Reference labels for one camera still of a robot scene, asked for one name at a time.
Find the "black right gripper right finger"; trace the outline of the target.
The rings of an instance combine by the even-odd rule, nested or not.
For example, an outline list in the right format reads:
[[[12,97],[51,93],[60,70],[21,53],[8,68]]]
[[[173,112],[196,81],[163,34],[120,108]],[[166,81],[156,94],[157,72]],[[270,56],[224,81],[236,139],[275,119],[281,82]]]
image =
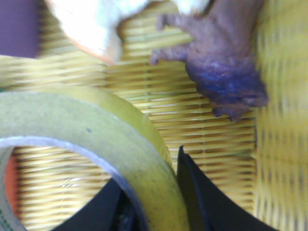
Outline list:
[[[177,181],[192,231],[273,231],[227,197],[180,146]]]

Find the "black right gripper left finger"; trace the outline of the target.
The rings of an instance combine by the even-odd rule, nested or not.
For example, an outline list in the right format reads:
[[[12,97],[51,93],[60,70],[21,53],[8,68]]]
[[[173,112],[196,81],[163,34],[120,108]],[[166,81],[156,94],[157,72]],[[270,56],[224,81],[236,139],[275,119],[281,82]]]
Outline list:
[[[113,179],[54,231],[142,231],[136,209]]]

